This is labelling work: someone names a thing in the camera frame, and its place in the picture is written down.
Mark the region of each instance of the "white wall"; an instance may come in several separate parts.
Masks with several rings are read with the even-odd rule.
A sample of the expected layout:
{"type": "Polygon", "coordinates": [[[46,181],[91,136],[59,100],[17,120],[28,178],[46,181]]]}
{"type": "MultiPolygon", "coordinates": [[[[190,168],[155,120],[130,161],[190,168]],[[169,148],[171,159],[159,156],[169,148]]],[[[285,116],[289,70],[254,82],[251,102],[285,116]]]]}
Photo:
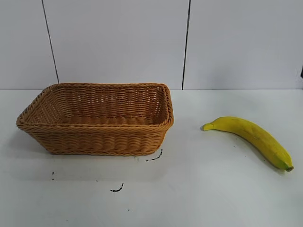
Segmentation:
{"type": "Polygon", "coordinates": [[[45,0],[60,82],[181,89],[188,0],[45,0]]]}
{"type": "MultiPolygon", "coordinates": [[[[188,0],[44,0],[60,82],[181,89],[188,0]]],[[[302,0],[192,0],[185,89],[302,88],[302,0]]],[[[0,89],[57,82],[41,0],[0,1],[0,89]]]]}
{"type": "Polygon", "coordinates": [[[57,83],[41,0],[1,0],[0,29],[0,89],[57,83]]]}
{"type": "Polygon", "coordinates": [[[184,88],[302,88],[302,9],[302,0],[192,0],[184,88]]]}

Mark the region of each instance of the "black mark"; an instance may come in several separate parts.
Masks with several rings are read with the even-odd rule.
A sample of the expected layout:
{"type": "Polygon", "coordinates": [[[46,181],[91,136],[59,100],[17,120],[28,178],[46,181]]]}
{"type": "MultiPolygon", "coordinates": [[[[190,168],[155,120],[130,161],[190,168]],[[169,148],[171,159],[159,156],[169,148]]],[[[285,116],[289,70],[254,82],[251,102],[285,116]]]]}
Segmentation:
{"type": "Polygon", "coordinates": [[[124,183],[121,185],[120,189],[118,189],[118,190],[110,190],[110,191],[111,191],[111,192],[119,192],[119,191],[121,191],[121,189],[123,188],[123,185],[124,185],[124,183]]]}
{"type": "Polygon", "coordinates": [[[301,71],[301,77],[303,78],[303,69],[302,69],[302,71],[301,71]]]}
{"type": "Polygon", "coordinates": [[[156,159],[160,158],[161,155],[162,155],[162,151],[163,151],[163,149],[161,149],[161,153],[160,153],[159,157],[155,157],[155,158],[153,158],[153,159],[151,159],[151,160],[146,160],[146,161],[149,162],[149,161],[153,161],[153,160],[156,160],[156,159]]]}

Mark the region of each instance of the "rectangular basket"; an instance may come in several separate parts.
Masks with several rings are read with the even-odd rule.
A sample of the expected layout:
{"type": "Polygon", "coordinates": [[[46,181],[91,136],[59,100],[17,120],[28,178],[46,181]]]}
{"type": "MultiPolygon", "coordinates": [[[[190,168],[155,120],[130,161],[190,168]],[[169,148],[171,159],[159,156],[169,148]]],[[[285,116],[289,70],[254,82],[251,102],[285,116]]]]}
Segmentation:
{"type": "Polygon", "coordinates": [[[52,154],[140,156],[173,123],[164,84],[69,83],[44,89],[16,124],[52,154]]]}

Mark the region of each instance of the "woven basket wall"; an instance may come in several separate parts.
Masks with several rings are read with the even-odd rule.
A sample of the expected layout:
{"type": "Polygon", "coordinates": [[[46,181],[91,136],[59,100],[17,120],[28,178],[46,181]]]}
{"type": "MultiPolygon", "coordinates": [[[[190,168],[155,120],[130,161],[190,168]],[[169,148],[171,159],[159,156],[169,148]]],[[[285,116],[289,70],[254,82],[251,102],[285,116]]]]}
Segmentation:
{"type": "Polygon", "coordinates": [[[17,118],[21,130],[62,155],[148,155],[173,123],[164,84],[52,85],[17,118]]]}

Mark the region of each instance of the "white table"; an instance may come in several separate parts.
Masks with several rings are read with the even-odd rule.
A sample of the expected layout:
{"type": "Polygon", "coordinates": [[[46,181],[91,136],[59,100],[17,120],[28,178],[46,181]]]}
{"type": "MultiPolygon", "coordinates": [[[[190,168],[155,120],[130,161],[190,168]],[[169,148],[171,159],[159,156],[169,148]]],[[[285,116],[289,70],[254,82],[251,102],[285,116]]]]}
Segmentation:
{"type": "Polygon", "coordinates": [[[50,155],[15,126],[39,92],[0,91],[1,226],[303,226],[303,90],[172,91],[175,124],[150,162],[160,151],[50,155]],[[294,170],[281,174],[235,135],[200,130],[227,115],[271,132],[294,170]]]}

